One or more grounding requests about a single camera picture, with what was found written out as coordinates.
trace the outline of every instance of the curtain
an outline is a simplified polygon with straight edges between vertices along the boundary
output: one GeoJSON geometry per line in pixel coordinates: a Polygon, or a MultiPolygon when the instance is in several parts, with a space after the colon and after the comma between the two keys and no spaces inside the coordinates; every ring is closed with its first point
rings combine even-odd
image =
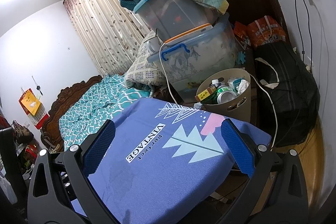
{"type": "Polygon", "coordinates": [[[125,73],[150,29],[119,0],[64,0],[71,21],[102,75],[125,73]]]}

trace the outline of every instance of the blue handle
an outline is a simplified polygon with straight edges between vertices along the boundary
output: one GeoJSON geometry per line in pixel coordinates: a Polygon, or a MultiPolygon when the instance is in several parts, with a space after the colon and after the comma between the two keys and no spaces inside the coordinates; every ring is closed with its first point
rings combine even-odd
{"type": "Polygon", "coordinates": [[[175,46],[173,46],[173,47],[170,47],[170,48],[164,50],[164,51],[161,53],[161,58],[162,58],[164,61],[167,61],[167,60],[165,59],[165,54],[167,54],[168,52],[173,52],[174,50],[177,50],[178,48],[181,48],[181,47],[183,47],[184,50],[185,50],[186,52],[190,52],[190,51],[187,49],[187,47],[185,46],[185,44],[183,44],[183,43],[179,43],[179,44],[177,44],[177,45],[175,45],[175,46]]]}

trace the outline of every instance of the metal screw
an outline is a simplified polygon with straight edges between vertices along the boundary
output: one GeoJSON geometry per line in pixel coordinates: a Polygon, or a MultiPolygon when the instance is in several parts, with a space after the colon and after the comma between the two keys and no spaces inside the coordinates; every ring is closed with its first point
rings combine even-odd
{"type": "Polygon", "coordinates": [[[296,152],[294,149],[289,150],[289,153],[290,153],[292,156],[296,156],[296,155],[297,155],[297,152],[296,152]]]}
{"type": "Polygon", "coordinates": [[[71,151],[71,152],[75,152],[75,151],[77,151],[77,150],[78,150],[78,148],[79,148],[79,146],[78,146],[78,145],[76,145],[76,144],[73,144],[72,146],[70,146],[70,151],[71,151]]]}
{"type": "Polygon", "coordinates": [[[261,151],[261,152],[266,152],[267,147],[263,144],[260,144],[260,145],[258,145],[258,150],[261,151]]]}
{"type": "Polygon", "coordinates": [[[46,153],[47,153],[47,150],[42,149],[39,154],[40,154],[40,156],[44,156],[46,153]]]}

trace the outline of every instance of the black duffel bag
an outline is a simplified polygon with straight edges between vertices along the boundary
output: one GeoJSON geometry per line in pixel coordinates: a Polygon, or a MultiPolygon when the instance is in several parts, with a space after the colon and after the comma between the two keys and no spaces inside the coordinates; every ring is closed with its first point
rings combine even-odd
{"type": "MultiPolygon", "coordinates": [[[[303,143],[315,126],[320,105],[320,93],[313,75],[306,70],[291,45],[285,42],[261,45],[254,51],[254,57],[265,60],[278,74],[279,84],[276,88],[264,86],[273,101],[278,119],[275,146],[303,143]]],[[[276,83],[275,71],[262,62],[256,62],[259,81],[276,83]]],[[[272,104],[261,90],[258,91],[258,99],[260,128],[274,136],[276,126],[272,104]]]]}

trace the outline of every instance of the pillow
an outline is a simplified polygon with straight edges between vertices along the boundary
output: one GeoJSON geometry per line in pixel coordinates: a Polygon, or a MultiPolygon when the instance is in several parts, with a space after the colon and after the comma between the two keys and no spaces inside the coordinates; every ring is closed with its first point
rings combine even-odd
{"type": "Polygon", "coordinates": [[[135,83],[157,86],[167,85],[164,74],[153,63],[147,62],[147,57],[150,53],[144,42],[152,37],[155,37],[154,31],[151,31],[143,39],[136,60],[125,73],[124,84],[128,88],[131,88],[135,83]]]}

